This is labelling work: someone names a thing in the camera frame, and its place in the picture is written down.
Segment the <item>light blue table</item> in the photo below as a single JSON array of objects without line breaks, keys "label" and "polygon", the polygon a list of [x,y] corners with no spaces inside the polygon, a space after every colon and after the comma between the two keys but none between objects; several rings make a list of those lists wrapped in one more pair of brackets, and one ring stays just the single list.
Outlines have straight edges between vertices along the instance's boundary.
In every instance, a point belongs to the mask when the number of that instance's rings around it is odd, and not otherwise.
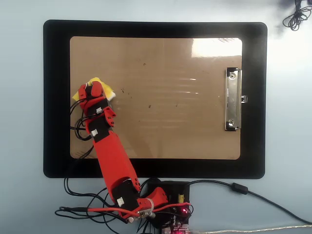
[{"label": "light blue table", "polygon": [[[289,7],[279,6],[289,2]],[[61,205],[81,206],[61,179],[44,176],[42,26],[48,19],[119,21],[262,21],[269,30],[266,174],[236,180],[312,220],[312,17],[298,32],[281,26],[292,0],[1,0],[1,210],[2,234],[110,233],[105,225],[54,215]],[[75,191],[97,192],[102,179],[72,179]],[[218,185],[191,188],[197,230],[255,229],[301,224],[252,196]],[[115,223],[122,234],[137,225]],[[271,233],[311,233],[288,230]]]}]

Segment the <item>metal clip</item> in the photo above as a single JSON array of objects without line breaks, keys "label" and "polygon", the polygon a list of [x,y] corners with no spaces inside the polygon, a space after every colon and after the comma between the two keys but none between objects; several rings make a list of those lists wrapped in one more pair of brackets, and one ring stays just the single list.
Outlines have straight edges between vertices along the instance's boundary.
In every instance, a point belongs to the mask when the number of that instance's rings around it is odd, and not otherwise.
[{"label": "metal clip", "polygon": [[236,131],[241,127],[241,103],[247,102],[247,96],[242,96],[242,71],[228,67],[225,85],[225,130]]}]

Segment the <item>red led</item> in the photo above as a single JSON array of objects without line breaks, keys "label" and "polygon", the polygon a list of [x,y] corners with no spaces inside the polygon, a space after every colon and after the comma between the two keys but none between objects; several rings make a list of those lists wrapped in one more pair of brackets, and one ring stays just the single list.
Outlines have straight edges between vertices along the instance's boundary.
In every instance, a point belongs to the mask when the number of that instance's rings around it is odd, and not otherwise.
[{"label": "red led", "polygon": [[190,210],[188,208],[183,208],[182,212],[185,213],[185,214],[188,214],[190,212]]}]

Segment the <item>cardboard surface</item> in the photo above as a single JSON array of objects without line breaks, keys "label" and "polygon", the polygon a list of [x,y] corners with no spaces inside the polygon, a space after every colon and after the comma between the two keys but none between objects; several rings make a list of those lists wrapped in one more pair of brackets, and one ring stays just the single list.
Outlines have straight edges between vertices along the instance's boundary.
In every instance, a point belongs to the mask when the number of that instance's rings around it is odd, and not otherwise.
[{"label": "cardboard surface", "polygon": [[[93,77],[111,86],[114,132],[130,158],[237,159],[240,131],[224,130],[225,70],[241,68],[241,54],[239,39],[73,37],[69,98]],[[70,143],[75,158],[92,146],[73,130]]]}]

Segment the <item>black frame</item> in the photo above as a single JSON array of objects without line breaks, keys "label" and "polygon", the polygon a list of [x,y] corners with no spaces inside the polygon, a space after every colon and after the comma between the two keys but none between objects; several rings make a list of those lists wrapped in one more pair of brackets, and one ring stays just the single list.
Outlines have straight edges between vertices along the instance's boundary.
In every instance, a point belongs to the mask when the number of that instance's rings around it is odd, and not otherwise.
[{"label": "black frame", "polygon": [[[240,38],[243,42],[241,156],[237,160],[131,159],[138,177],[261,178],[265,173],[267,27],[260,22],[113,22],[48,20],[43,27],[44,174],[65,177],[70,156],[70,39]],[[78,163],[71,177],[102,177],[97,159]]]}]

